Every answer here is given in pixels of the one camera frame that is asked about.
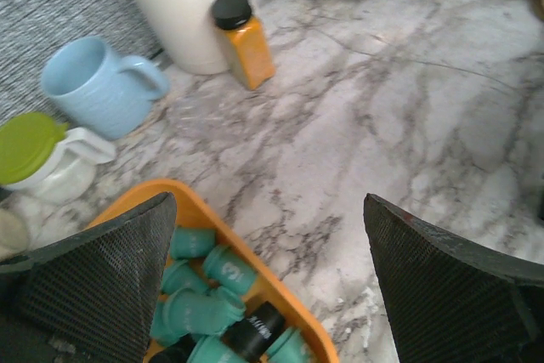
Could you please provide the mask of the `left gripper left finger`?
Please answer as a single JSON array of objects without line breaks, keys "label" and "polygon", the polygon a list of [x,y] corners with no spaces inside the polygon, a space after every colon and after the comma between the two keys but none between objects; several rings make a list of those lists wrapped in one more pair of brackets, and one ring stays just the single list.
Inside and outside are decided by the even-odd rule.
[{"label": "left gripper left finger", "polygon": [[177,215],[171,193],[1,263],[1,360],[140,362]]}]

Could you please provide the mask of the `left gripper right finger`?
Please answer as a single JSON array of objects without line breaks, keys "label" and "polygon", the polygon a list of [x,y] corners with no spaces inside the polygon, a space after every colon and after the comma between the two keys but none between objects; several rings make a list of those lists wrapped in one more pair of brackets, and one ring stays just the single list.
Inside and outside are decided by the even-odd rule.
[{"label": "left gripper right finger", "polygon": [[402,362],[541,362],[543,266],[425,222],[380,196],[365,232]]}]

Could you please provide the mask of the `teal capsule number three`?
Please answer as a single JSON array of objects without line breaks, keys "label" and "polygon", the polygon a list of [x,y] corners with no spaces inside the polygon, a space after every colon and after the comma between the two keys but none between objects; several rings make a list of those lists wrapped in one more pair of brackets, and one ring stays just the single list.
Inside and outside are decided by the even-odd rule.
[{"label": "teal capsule number three", "polygon": [[219,244],[204,259],[205,276],[238,295],[246,295],[257,279],[256,270],[231,247]]}]

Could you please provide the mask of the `orange plastic storage basket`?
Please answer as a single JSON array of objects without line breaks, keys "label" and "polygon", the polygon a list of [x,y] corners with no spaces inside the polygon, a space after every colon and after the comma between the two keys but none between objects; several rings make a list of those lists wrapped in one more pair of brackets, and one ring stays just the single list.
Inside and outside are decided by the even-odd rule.
[{"label": "orange plastic storage basket", "polygon": [[218,242],[232,248],[257,271],[258,278],[250,291],[242,297],[250,310],[264,301],[271,302],[284,317],[288,326],[301,330],[317,362],[338,362],[335,346],[321,323],[292,294],[273,271],[188,185],[174,179],[152,179],[137,184],[112,202],[88,224],[93,228],[138,206],[162,192],[173,194],[177,203],[176,224],[190,228],[214,228]]}]

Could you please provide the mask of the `black capsule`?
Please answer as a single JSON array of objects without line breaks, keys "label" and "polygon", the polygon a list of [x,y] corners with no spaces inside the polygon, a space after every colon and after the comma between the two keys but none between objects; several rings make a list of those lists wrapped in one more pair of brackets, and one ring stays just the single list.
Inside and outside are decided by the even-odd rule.
[{"label": "black capsule", "polygon": [[249,316],[230,327],[224,340],[246,362],[259,362],[282,334],[284,315],[269,301],[260,304]]}]

